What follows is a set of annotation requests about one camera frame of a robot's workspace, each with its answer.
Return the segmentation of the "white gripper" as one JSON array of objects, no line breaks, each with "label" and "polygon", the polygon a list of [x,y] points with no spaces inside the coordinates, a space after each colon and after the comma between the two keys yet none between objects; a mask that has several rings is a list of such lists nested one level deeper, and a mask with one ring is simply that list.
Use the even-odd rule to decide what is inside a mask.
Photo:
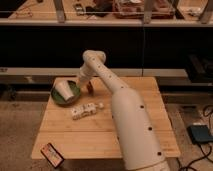
[{"label": "white gripper", "polygon": [[86,86],[89,94],[94,93],[93,85],[89,84],[89,78],[87,76],[79,75],[76,86],[77,86],[78,89],[82,89],[83,86]]}]

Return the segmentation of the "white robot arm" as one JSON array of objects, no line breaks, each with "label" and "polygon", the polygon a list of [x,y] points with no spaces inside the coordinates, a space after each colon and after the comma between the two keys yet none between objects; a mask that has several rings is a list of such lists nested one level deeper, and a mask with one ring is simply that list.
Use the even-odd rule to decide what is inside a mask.
[{"label": "white robot arm", "polygon": [[112,93],[111,113],[125,168],[170,171],[141,95],[107,68],[105,60],[103,51],[84,51],[78,85],[83,87],[97,74]]}]

